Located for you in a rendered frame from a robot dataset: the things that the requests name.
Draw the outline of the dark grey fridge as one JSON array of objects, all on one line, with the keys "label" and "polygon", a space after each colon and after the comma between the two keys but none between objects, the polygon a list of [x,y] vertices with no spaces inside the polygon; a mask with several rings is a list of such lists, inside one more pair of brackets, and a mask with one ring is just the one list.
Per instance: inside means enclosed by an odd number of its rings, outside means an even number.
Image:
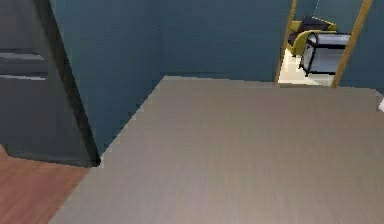
[{"label": "dark grey fridge", "polygon": [[101,163],[50,0],[0,0],[0,145],[15,158]]}]

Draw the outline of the wooden door frame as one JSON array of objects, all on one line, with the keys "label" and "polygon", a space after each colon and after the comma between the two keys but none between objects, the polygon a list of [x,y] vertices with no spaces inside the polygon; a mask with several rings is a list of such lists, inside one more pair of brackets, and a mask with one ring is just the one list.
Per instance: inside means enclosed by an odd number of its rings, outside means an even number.
[{"label": "wooden door frame", "polygon": [[[298,0],[292,0],[291,1],[291,6],[290,6],[289,13],[288,13],[286,28],[285,28],[285,33],[284,33],[284,41],[282,42],[282,45],[280,48],[279,61],[278,61],[278,65],[277,65],[277,69],[276,69],[276,73],[275,73],[275,77],[274,77],[274,83],[275,84],[278,83],[279,78],[280,78],[281,67],[283,64],[284,56],[285,56],[285,50],[286,50],[287,44],[288,44],[289,28],[290,28],[290,25],[293,23],[293,18],[294,18],[294,14],[296,11],[297,1]],[[361,30],[364,26],[364,22],[367,18],[369,11],[370,11],[372,3],[373,3],[373,0],[363,0],[361,3],[359,13],[357,15],[357,18],[354,22],[353,29],[351,31],[351,37],[346,44],[346,48],[345,48],[345,50],[341,56],[341,61],[337,67],[336,74],[335,74],[335,76],[332,80],[332,83],[330,85],[331,88],[336,89],[339,86],[339,83],[340,83],[342,76],[344,74],[344,71],[348,65],[348,61],[352,55],[352,52],[355,48],[357,40],[360,36]]]}]

